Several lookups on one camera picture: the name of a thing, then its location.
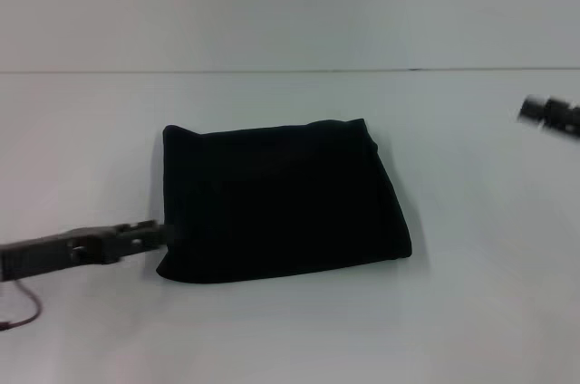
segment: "black cloth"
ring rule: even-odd
[[[165,278],[234,282],[411,255],[363,119],[206,135],[168,126],[163,143]]]

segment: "blurry black object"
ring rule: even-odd
[[[199,135],[163,132],[157,272],[185,283],[304,274],[411,255],[364,120]]]
[[[83,264],[114,264],[125,255],[159,248],[166,229],[155,221],[136,225],[77,228],[0,246],[1,281],[50,273]]]
[[[571,108],[569,103],[549,99],[542,102],[527,98],[519,112],[519,118],[530,120],[548,130],[580,137],[580,108]]]

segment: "cable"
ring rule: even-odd
[[[40,301],[38,295],[33,291],[31,291],[30,289],[28,289],[20,280],[14,280],[14,285],[20,290],[20,292],[22,292],[24,295],[30,298],[30,300],[34,303],[34,306],[36,307],[36,312],[34,312],[34,314],[30,318],[24,319],[22,321],[0,322],[0,331],[12,330],[13,328],[22,327],[27,323],[35,321],[41,314],[43,314],[43,303]]]

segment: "white surface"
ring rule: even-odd
[[[580,66],[579,0],[0,0],[0,71]]]
[[[415,246],[213,286],[161,280],[160,254],[35,277],[46,314],[0,334],[3,382],[578,382],[580,146],[516,123],[528,94],[580,102],[578,86],[578,72],[2,76],[5,241],[160,216],[168,123],[364,117]],[[3,289],[3,318],[30,311]]]

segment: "folded black cloth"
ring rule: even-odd
[[[363,119],[163,131],[159,275],[223,283],[397,259],[409,231]]]

